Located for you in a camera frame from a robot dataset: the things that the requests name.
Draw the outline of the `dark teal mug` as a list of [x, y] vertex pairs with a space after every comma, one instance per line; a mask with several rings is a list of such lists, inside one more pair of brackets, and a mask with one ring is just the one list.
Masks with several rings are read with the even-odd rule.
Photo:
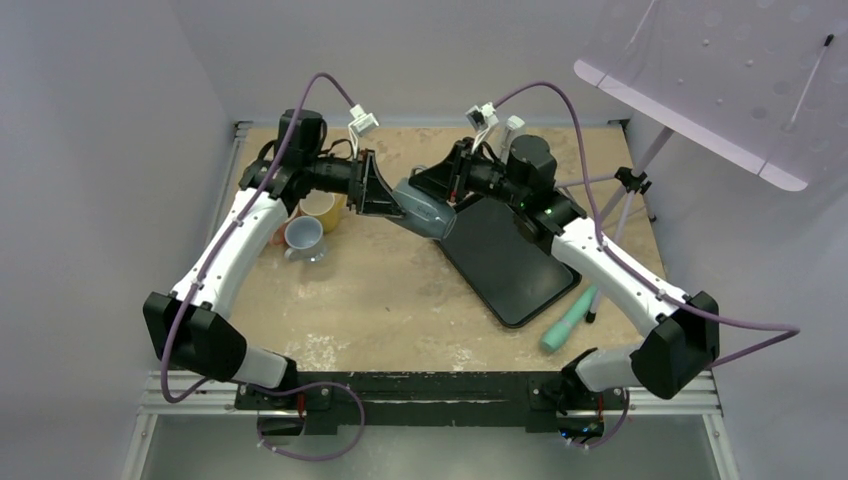
[[404, 214], [389, 221], [422, 238], [441, 241], [449, 236], [456, 211], [446, 201], [436, 199], [413, 187], [408, 177], [402, 177], [392, 191], [393, 199]]

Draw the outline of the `yellow mug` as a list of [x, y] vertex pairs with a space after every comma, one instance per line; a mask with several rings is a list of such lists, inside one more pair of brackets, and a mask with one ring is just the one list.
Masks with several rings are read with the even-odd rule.
[[313, 190], [299, 202], [303, 215], [317, 219], [325, 233], [335, 230], [341, 219], [346, 197], [338, 193]]

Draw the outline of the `light grey mug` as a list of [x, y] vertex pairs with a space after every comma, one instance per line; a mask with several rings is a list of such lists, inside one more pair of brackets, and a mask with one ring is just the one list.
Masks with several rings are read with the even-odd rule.
[[291, 262], [319, 262], [327, 252], [324, 229], [313, 217], [301, 216], [292, 220], [284, 232], [287, 248], [284, 257]]

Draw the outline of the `pink mug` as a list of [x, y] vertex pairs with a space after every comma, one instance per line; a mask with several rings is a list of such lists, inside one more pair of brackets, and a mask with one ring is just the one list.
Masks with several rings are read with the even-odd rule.
[[282, 246], [286, 244], [285, 241], [285, 230], [286, 225], [281, 225], [278, 227], [271, 235], [268, 244], [272, 246]]

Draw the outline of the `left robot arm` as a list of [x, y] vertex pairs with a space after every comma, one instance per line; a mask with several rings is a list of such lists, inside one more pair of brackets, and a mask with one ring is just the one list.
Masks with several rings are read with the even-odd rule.
[[157, 358], [161, 386], [179, 367], [202, 381], [232, 381], [259, 387], [272, 408], [297, 399], [294, 360], [251, 345], [228, 321], [232, 304], [273, 234], [293, 216], [311, 191], [351, 193], [364, 198], [363, 187], [376, 182], [374, 155], [359, 141], [378, 128], [376, 116], [356, 104], [347, 126], [350, 159], [324, 148], [323, 117], [290, 109], [280, 118], [277, 139], [266, 143], [243, 171], [230, 211], [189, 272], [167, 293], [151, 293], [143, 305]]

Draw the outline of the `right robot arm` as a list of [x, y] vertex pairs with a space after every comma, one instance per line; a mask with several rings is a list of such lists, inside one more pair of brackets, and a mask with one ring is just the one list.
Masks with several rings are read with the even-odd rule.
[[548, 142], [536, 135], [518, 136], [504, 160], [487, 157], [466, 137], [441, 162], [413, 171], [395, 190], [411, 195], [414, 212], [428, 219], [470, 195], [501, 203], [528, 242], [588, 277], [627, 316], [642, 341], [589, 349], [567, 364], [561, 392], [569, 404], [584, 407], [613, 387], [643, 387], [671, 399], [719, 355], [717, 302], [655, 276], [604, 235], [557, 189], [557, 167]]

